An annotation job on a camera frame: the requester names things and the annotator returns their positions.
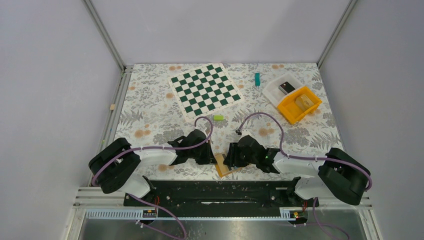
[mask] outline metal frame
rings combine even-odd
[[[347,5],[346,9],[344,10],[343,14],[341,15],[340,20],[337,23],[337,26],[335,27],[334,31],[331,34],[330,39],[328,40],[327,44],[324,47],[324,51],[322,51],[321,56],[318,59],[318,62],[316,65],[320,69],[323,65],[324,61],[326,60],[327,55],[329,54],[330,50],[333,47],[334,42],[336,41],[337,37],[340,34],[340,31],[342,31],[343,27],[345,26],[346,20],[348,20],[349,16],[351,15],[352,11],[354,10],[354,7],[356,6],[358,0],[350,0],[349,4]]]
[[[107,48],[109,49],[110,53],[112,54],[113,59],[115,60],[116,64],[118,65],[118,68],[121,71],[125,70],[125,63],[122,60],[121,56],[118,53],[117,48],[115,47],[114,43],[112,42],[111,36],[109,36],[108,31],[106,31],[105,25],[103,25],[102,20],[100,19],[99,14],[96,11],[96,8],[94,7],[91,0],[82,0],[82,2],[85,4],[85,7],[88,10],[88,13],[90,14],[91,18],[94,21],[95,26],[98,29],[98,32],[100,33],[101,37],[104,40],[104,43],[106,44]]]

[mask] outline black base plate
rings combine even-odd
[[[280,217],[279,207],[302,208],[303,199],[294,199],[285,188],[292,189],[293,181],[176,181],[152,180],[156,189],[142,199],[167,208],[177,217]],[[132,197],[124,206],[143,207]],[[307,200],[312,206],[313,200]],[[170,217],[159,211],[158,217]]]

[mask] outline plastic bin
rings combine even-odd
[[[284,94],[279,89],[279,86],[285,82],[288,82],[294,87],[294,90],[289,94]],[[291,73],[286,73],[269,82],[262,90],[262,93],[280,111],[280,113],[282,113],[290,124],[295,124],[302,120],[306,114],[314,112],[323,102]],[[295,103],[296,99],[302,94],[305,94],[313,102],[313,105],[306,110],[302,110]]]

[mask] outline green square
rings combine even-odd
[[[192,108],[192,106],[188,106],[188,107],[186,107],[186,108],[185,108],[185,111],[186,111],[187,113],[189,113],[189,112],[193,112],[193,108]]]
[[[194,110],[194,114],[196,114],[196,116],[200,115],[200,114],[202,114],[202,110],[196,109],[196,110]]]
[[[240,96],[237,94],[237,95],[232,96],[232,98],[234,99],[234,101],[236,101],[236,100],[240,99]]]
[[[226,99],[222,99],[221,101],[219,101],[223,106],[228,104],[228,101]]]
[[[181,100],[181,102],[185,102],[185,101],[187,101],[187,100],[188,100],[188,99],[187,99],[187,96],[182,96],[182,97],[180,97],[179,99]]]
[[[214,104],[209,104],[209,105],[207,106],[207,109],[209,109],[209,110],[214,110],[214,109],[215,109]]]

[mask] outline chessboard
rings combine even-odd
[[[187,122],[242,102],[244,97],[222,63],[209,63],[169,78]]]

